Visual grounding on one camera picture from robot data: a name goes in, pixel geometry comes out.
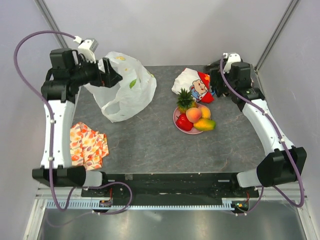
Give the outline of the fake pineapple green crown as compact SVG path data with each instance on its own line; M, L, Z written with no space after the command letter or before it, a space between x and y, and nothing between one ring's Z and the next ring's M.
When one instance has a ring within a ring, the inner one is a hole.
M181 88L178 92L177 108L181 114L185 114L188 109L195 108L197 106L196 101L192 96L192 92Z

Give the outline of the red fake bell pepper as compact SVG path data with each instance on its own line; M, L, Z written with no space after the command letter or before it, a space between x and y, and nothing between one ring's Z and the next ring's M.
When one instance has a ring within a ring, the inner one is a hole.
M191 131L192 128L194 127L194 124L187 119L185 113L182 113L179 115L175 124L179 129L186 131L186 132Z

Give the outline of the fake pink orange peach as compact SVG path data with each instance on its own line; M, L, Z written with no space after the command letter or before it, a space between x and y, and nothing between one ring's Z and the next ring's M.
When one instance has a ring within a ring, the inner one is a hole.
M185 115L191 123L196 123L202 118L202 111L197 107L191 107L185 112Z

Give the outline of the white plastic bag fruit print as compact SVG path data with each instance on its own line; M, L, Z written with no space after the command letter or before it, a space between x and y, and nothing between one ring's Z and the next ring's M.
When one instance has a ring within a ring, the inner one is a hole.
M157 81L139 60L126 54L111 51L106 56L122 80L115 86L97 87L86 84L84 87L93 95L102 114L112 123L134 117L151 103Z

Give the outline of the fake orange peach fruit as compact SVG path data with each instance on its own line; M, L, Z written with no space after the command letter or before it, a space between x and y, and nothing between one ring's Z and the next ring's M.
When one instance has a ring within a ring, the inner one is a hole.
M198 109L201 111L203 119L211 119L211 111L208 107L201 105L198 107Z

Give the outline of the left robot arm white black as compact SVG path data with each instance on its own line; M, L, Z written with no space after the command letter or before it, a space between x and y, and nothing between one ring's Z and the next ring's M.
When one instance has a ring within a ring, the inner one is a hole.
M106 196L110 185L100 171L73 166L70 130L80 88L112 88L123 78L113 69L109 58L89 60L84 53L70 48L50 52L51 68L41 87L46 115L45 145L39 168L32 178L47 187L92 187L99 197Z

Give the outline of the fake yellow fruit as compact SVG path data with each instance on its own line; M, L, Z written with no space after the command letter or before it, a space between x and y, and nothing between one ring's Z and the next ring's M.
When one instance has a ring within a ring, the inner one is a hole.
M211 131L215 129L216 122L211 119L201 118L193 124L193 127L199 131Z

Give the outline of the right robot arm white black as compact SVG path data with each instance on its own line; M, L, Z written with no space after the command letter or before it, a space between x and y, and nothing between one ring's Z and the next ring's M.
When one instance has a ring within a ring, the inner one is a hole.
M236 174L229 184L229 191L235 197L242 196L249 187L274 187L298 181L307 158L303 147L295 145L277 125L262 91L255 87L252 67L239 61L232 63L230 71L222 74L219 61L206 65L203 70L210 76L210 87L217 97L230 96L239 110L249 120L262 143L265 158L252 170Z

